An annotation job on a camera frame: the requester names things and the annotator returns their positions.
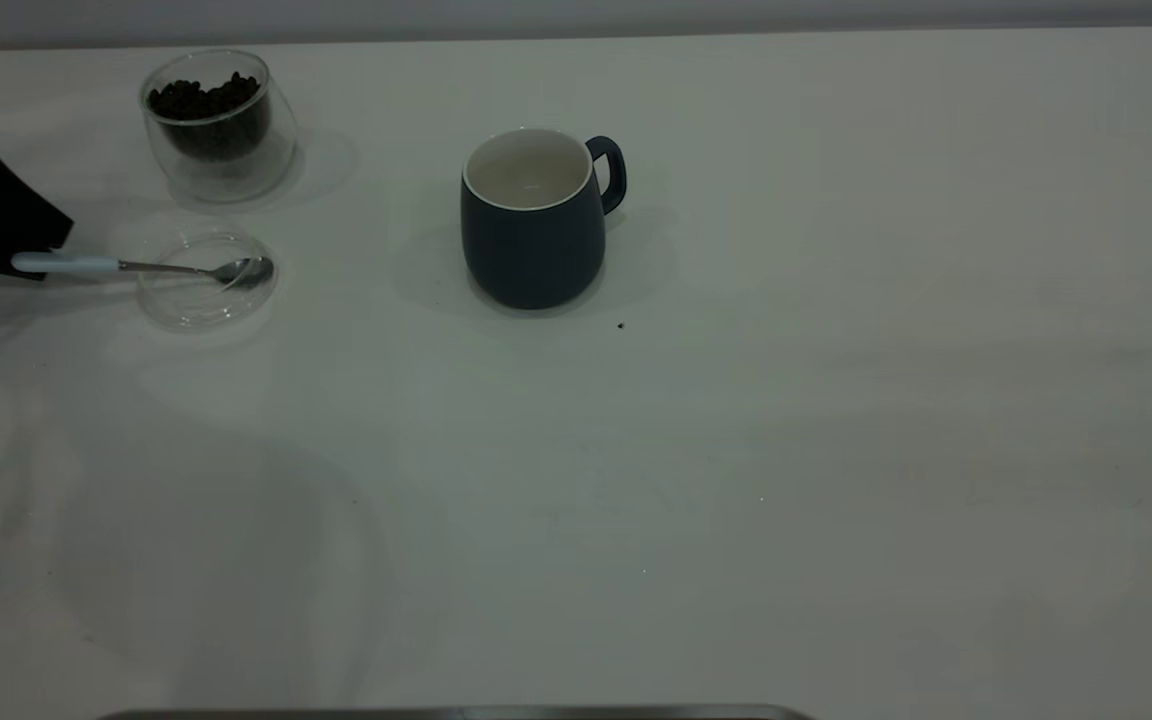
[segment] mug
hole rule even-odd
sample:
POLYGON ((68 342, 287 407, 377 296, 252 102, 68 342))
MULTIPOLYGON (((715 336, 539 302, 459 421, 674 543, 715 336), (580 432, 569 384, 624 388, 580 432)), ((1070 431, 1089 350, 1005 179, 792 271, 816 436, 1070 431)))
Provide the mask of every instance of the mug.
POLYGON ((465 264, 502 305, 562 305, 594 281, 607 245, 602 215, 624 199, 626 159, 611 138, 539 128, 488 138, 461 172, 465 264), (602 156, 611 179, 599 194, 602 156))

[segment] white table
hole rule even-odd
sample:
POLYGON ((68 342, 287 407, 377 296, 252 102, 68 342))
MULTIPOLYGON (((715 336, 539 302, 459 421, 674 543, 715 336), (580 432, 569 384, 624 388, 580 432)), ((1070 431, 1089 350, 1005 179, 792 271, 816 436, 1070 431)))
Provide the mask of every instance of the white table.
MULTIPOLYGON (((303 139, 226 210, 268 310, 0 279, 1 719, 1152 717, 1152 29, 256 51, 303 139), (545 316, 460 250, 518 124, 630 170, 545 316)), ((175 53, 0 53, 70 250, 200 219, 136 105, 175 53)))

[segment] white spoon handle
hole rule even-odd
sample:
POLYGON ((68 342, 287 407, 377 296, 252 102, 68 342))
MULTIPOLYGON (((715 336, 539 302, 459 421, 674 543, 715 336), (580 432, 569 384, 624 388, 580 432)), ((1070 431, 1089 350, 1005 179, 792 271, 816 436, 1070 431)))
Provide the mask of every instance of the white spoon handle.
POLYGON ((22 273, 116 273, 118 258, 101 255, 55 255, 52 252, 17 252, 12 266, 22 273))

